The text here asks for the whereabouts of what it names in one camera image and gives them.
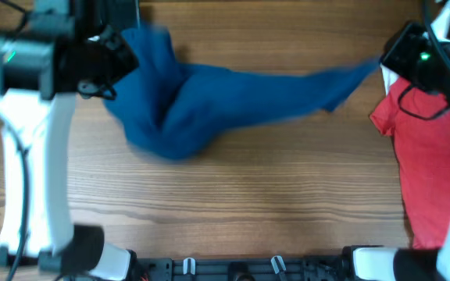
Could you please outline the blue t-shirt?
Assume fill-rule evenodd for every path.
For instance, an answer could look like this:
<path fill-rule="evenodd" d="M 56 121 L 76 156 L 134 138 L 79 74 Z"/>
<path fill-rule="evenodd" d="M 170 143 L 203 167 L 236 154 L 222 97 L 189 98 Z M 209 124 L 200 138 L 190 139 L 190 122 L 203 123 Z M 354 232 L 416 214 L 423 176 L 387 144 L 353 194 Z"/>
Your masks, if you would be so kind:
<path fill-rule="evenodd" d="M 161 27 L 122 35 L 139 66 L 105 107 L 130 144 L 169 160 L 198 154 L 228 130 L 332 112 L 378 67 L 367 59 L 303 76 L 244 73 L 178 61 Z"/>

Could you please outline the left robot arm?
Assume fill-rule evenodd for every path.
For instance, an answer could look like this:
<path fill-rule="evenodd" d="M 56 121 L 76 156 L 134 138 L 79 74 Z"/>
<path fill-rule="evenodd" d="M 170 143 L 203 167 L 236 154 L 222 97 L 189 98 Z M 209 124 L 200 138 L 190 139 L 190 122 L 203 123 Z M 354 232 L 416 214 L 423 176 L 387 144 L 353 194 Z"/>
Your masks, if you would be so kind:
<path fill-rule="evenodd" d="M 67 280 L 138 280 L 133 251 L 100 226 L 71 221 L 67 152 L 78 97 L 116 98 L 138 67 L 109 23 L 107 1 L 36 1 L 18 27 L 0 30 L 0 120 L 5 214 L 0 266 L 36 265 Z"/>

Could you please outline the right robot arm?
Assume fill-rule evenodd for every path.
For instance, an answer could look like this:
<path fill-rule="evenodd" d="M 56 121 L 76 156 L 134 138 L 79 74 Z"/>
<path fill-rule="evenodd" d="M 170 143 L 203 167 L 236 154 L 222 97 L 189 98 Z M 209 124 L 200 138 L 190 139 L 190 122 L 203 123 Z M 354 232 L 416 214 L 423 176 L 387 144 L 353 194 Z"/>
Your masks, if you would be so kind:
<path fill-rule="evenodd" d="M 407 23 L 380 59 L 386 95 L 371 114 L 392 139 L 412 246 L 351 246 L 350 280 L 450 280 L 450 1 Z"/>

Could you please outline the red t-shirt white sleeves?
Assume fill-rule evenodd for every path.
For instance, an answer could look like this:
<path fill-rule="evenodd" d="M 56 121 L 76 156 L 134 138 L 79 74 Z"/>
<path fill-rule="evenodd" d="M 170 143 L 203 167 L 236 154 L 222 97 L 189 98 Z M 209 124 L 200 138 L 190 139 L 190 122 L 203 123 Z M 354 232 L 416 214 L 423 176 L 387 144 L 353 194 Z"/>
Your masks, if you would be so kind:
<path fill-rule="evenodd" d="M 398 79 L 370 114 L 380 134 L 393 141 L 412 246 L 443 245 L 450 223 L 450 111 L 425 121 L 448 103 L 442 94 L 417 88 L 398 98 L 410 82 Z"/>

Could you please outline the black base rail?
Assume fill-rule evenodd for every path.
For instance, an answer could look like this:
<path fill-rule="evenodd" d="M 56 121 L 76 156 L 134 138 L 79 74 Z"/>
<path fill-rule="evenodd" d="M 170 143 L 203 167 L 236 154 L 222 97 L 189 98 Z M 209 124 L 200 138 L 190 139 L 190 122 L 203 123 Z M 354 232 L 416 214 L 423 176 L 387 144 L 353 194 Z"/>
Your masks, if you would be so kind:
<path fill-rule="evenodd" d="M 338 255 L 304 258 L 196 259 L 142 258 L 141 278 L 150 281 L 345 281 L 349 262 Z"/>

